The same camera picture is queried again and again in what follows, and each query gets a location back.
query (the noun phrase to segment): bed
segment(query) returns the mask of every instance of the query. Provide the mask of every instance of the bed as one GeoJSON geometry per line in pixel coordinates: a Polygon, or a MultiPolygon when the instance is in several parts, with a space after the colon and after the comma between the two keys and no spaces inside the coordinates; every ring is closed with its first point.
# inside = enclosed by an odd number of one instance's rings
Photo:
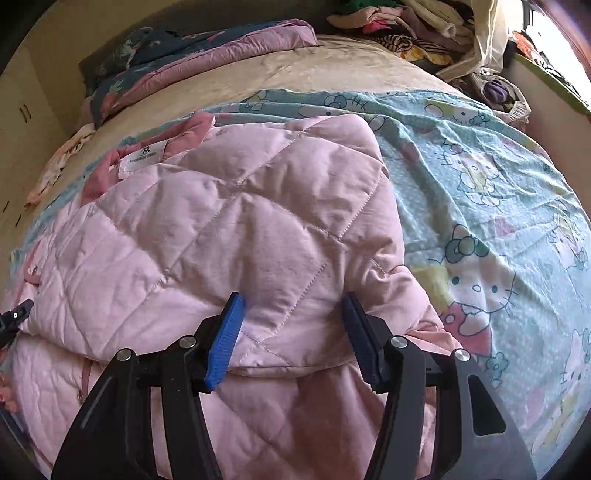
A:
{"type": "MultiPolygon", "coordinates": [[[[216,125],[355,113],[389,170],[406,265],[445,329],[490,376],[542,478],[591,407],[587,215],[544,150],[487,107],[379,46],[328,35],[319,44],[201,73],[110,119],[31,216],[11,259],[13,280],[118,144],[200,109],[216,125]]],[[[34,440],[55,457],[58,446],[34,440]]]]}

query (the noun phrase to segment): blue bedsheet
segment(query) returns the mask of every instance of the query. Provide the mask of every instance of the blue bedsheet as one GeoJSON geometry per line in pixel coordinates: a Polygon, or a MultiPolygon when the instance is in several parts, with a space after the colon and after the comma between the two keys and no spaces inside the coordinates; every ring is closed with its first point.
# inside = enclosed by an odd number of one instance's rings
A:
{"type": "Polygon", "coordinates": [[[396,193],[407,265],[445,328],[478,356],[538,475],[547,472],[591,406],[591,232],[543,149],[482,104],[439,92],[269,90],[208,111],[218,125],[349,112],[367,120],[396,193]]]}

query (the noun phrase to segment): pile of clothes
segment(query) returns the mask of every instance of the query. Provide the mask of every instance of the pile of clothes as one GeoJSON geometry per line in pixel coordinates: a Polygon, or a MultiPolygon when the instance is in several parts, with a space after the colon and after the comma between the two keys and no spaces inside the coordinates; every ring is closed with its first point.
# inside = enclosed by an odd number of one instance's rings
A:
{"type": "Polygon", "coordinates": [[[473,49],[474,13],[451,0],[352,0],[327,20],[433,74],[473,49]]]}

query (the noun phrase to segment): pink fabric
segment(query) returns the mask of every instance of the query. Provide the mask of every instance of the pink fabric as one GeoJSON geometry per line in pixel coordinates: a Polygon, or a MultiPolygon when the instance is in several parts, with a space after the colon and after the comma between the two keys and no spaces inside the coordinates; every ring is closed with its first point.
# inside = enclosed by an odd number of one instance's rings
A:
{"type": "Polygon", "coordinates": [[[390,24],[386,23],[385,20],[374,20],[373,22],[365,25],[362,32],[365,35],[369,35],[370,33],[377,32],[378,30],[388,30],[389,28],[390,24]]]}
{"type": "Polygon", "coordinates": [[[302,20],[288,20],[280,25],[249,33],[195,55],[169,63],[168,65],[143,76],[121,97],[105,97],[101,113],[109,116],[133,105],[173,83],[180,82],[199,73],[213,70],[228,63],[295,48],[318,46],[314,29],[302,20]]]}
{"type": "Polygon", "coordinates": [[[147,138],[134,145],[126,145],[110,150],[86,180],[84,188],[82,188],[80,205],[83,206],[98,199],[112,186],[120,182],[117,166],[126,155],[132,154],[147,145],[170,139],[164,149],[163,160],[166,160],[183,150],[199,145],[214,123],[215,117],[212,114],[196,112],[184,122],[169,128],[160,135],[147,138]]]}
{"type": "Polygon", "coordinates": [[[350,15],[329,15],[329,24],[342,30],[362,28],[375,20],[394,20],[400,17],[402,7],[366,7],[350,15]]]}
{"type": "MultiPolygon", "coordinates": [[[[83,377],[94,385],[120,348],[166,348],[239,291],[230,373],[201,397],[224,478],[358,480],[385,398],[355,364],[343,292],[423,349],[459,347],[404,266],[373,132],[350,114],[214,127],[196,143],[76,209],[80,195],[43,235],[31,262],[41,283],[22,294],[35,307],[11,348],[30,435],[54,461],[83,377]],[[84,358],[95,361],[88,375],[84,358]]],[[[427,397],[417,476],[433,451],[427,397]]],[[[152,406],[158,470],[170,477],[156,390],[152,406]]]]}

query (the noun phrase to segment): wall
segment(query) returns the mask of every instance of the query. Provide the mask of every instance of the wall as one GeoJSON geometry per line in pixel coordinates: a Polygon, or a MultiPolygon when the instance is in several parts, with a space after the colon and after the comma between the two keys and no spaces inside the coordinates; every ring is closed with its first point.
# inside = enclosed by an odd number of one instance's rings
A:
{"type": "Polygon", "coordinates": [[[503,75],[530,104],[526,133],[548,152],[591,216],[591,122],[521,63],[512,62],[503,75]]]}
{"type": "Polygon", "coordinates": [[[138,20],[178,0],[58,0],[24,40],[63,129],[73,133],[85,87],[78,62],[138,20]]]}

